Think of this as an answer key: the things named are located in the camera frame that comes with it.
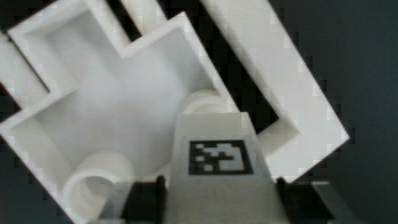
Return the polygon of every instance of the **black background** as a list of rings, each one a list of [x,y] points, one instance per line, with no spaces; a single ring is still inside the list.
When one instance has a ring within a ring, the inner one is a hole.
[[[3,29],[48,2],[0,0]],[[272,5],[352,135],[302,180],[330,180],[359,217],[367,223],[392,224],[398,223],[398,1],[272,0]],[[256,112],[243,84],[241,90],[241,101]],[[0,96],[1,117],[14,109],[10,99]],[[0,146],[0,223],[71,223],[5,145]]]

